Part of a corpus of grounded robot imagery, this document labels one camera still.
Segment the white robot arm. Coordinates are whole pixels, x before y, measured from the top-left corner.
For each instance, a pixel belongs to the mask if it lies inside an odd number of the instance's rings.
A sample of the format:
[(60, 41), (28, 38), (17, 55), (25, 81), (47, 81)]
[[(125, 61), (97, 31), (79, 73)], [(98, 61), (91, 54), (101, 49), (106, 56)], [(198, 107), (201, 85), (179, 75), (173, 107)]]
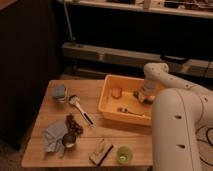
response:
[(153, 171), (202, 171), (195, 128), (213, 123), (213, 91), (171, 75), (166, 63), (148, 63), (144, 74), (141, 103), (164, 86), (151, 107)]

